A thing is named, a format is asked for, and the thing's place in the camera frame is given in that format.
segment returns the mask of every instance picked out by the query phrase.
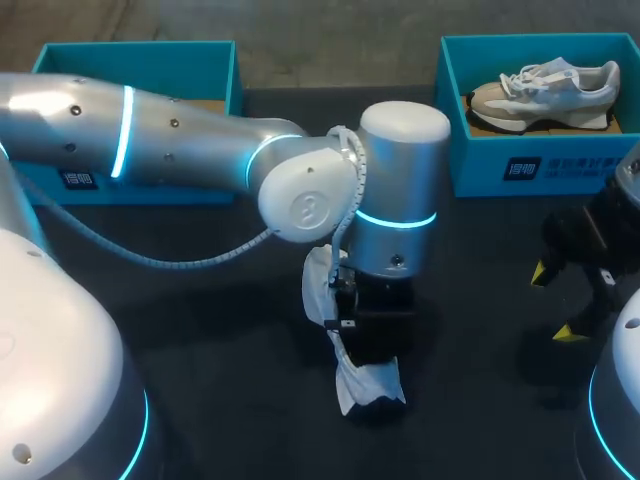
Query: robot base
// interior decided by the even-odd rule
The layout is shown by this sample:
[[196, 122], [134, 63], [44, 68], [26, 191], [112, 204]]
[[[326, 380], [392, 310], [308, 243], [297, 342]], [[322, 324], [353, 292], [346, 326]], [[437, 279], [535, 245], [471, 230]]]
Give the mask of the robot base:
[[618, 379], [612, 352], [610, 341], [579, 412], [574, 442], [585, 480], [640, 478], [640, 457], [636, 453], [640, 415]]
[[125, 350], [122, 380], [98, 430], [41, 480], [161, 480], [160, 425]]

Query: black surface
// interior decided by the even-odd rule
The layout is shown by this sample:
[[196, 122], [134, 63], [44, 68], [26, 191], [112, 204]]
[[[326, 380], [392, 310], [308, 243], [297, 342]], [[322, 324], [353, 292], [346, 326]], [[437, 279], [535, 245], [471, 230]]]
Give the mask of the black surface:
[[[426, 88], [253, 91], [247, 113], [311, 133], [356, 127], [385, 99], [427, 101]], [[529, 285], [540, 225], [572, 198], [455, 199], [443, 179], [437, 234], [416, 279], [422, 318], [402, 362], [406, 414], [340, 415], [334, 357], [304, 317], [309, 245], [271, 239], [228, 265], [167, 273], [127, 264], [39, 212], [62, 266], [114, 317], [173, 431], [176, 479], [577, 479], [574, 410], [597, 347], [546, 340], [587, 301], [569, 268], [548, 290]], [[263, 227], [255, 207], [74, 208], [141, 253], [195, 259]]]

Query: concrete floor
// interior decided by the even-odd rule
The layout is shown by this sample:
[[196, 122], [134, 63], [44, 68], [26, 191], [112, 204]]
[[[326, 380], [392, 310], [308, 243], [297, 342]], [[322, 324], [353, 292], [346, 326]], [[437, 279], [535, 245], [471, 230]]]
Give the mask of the concrete floor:
[[251, 87], [420, 84], [442, 35], [640, 38], [638, 18], [638, 0], [0, 0], [0, 70], [46, 42], [233, 39]]

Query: light strip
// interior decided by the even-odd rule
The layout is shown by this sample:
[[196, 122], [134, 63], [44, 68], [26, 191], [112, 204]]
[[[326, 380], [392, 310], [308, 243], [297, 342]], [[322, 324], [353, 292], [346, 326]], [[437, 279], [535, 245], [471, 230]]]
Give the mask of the light strip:
[[427, 218], [426, 220], [422, 220], [420, 222], [407, 222], [407, 223], [388, 222], [386, 220], [380, 220], [378, 218], [370, 217], [366, 213], [362, 213], [360, 210], [358, 210], [356, 212], [356, 215], [358, 215], [363, 220], [366, 220], [367, 222], [371, 222], [371, 223], [374, 223], [376, 225], [380, 225], [381, 227], [399, 228], [399, 229], [407, 230], [407, 229], [410, 229], [410, 228], [420, 228], [420, 227], [424, 227], [425, 225], [429, 225], [431, 222], [433, 222], [436, 219], [436, 216], [438, 215], [438, 213], [436, 212], [433, 215], [431, 215], [429, 218]]
[[631, 475], [627, 471], [627, 469], [622, 466], [622, 464], [618, 461], [618, 459], [613, 455], [611, 450], [609, 450], [609, 447], [607, 446], [607, 442], [604, 441], [604, 438], [600, 434], [600, 429], [598, 428], [598, 424], [596, 422], [596, 416], [593, 413], [593, 405], [592, 405], [592, 402], [591, 402], [591, 391], [593, 389], [593, 379], [595, 378], [595, 376], [596, 376], [596, 371], [594, 369], [593, 370], [593, 375], [591, 375], [591, 383], [589, 383], [589, 413], [591, 414], [591, 422], [593, 423], [593, 429], [595, 430], [596, 435], [600, 439], [600, 443], [602, 444], [602, 447], [604, 448], [604, 451], [607, 452], [607, 454], [609, 455], [609, 458], [611, 458], [611, 461], [613, 461], [613, 463], [616, 465], [616, 467], [618, 467], [620, 469], [620, 471], [622, 473], [624, 473], [625, 476], [629, 480], [636, 480], [635, 477], [633, 475]]
[[127, 158], [127, 148], [129, 148], [129, 136], [131, 135], [131, 117], [133, 116], [133, 88], [124, 87], [124, 105], [122, 107], [122, 123], [120, 125], [120, 138], [118, 139], [118, 150], [116, 160], [113, 163], [111, 178], [118, 178], [122, 173], [124, 161]]
[[149, 428], [149, 400], [147, 399], [147, 392], [144, 392], [144, 428], [142, 429], [142, 438], [140, 438], [140, 444], [138, 445], [138, 449], [136, 450], [135, 455], [131, 459], [129, 466], [127, 467], [127, 469], [124, 471], [124, 473], [120, 476], [118, 480], [125, 480], [131, 473], [131, 470], [133, 470], [133, 467], [135, 467], [136, 462], [138, 461], [138, 457], [142, 452], [144, 441], [147, 438], [148, 428]]
[[249, 173], [251, 173], [251, 164], [262, 150], [264, 150], [268, 145], [271, 145], [273, 142], [277, 142], [278, 140], [284, 140], [285, 138], [300, 138], [301, 136], [302, 135], [294, 134], [277, 135], [275, 137], [267, 138], [260, 145], [258, 145], [255, 151], [251, 154], [251, 157], [249, 157], [249, 161], [247, 162], [247, 166], [244, 172], [244, 182], [247, 185], [247, 188], [249, 188]]

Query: blue cardboard box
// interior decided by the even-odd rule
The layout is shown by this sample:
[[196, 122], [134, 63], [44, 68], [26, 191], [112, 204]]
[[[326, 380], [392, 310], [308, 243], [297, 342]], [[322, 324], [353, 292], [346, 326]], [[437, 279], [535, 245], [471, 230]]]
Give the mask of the blue cardboard box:
[[[563, 57], [576, 66], [615, 60], [621, 90], [614, 115], [622, 133], [472, 136], [462, 97], [518, 73], [525, 65]], [[590, 194], [640, 141], [640, 51], [627, 34], [443, 37], [436, 106], [451, 120], [450, 169], [458, 197]]]
[[[184, 100], [224, 101], [225, 114], [242, 113], [234, 42], [47, 44], [33, 72], [79, 75]], [[53, 199], [66, 205], [228, 204], [233, 200], [229, 192], [135, 186], [97, 174], [74, 176], [74, 172], [51, 167], [15, 164]], [[79, 185], [84, 182], [95, 185]]]

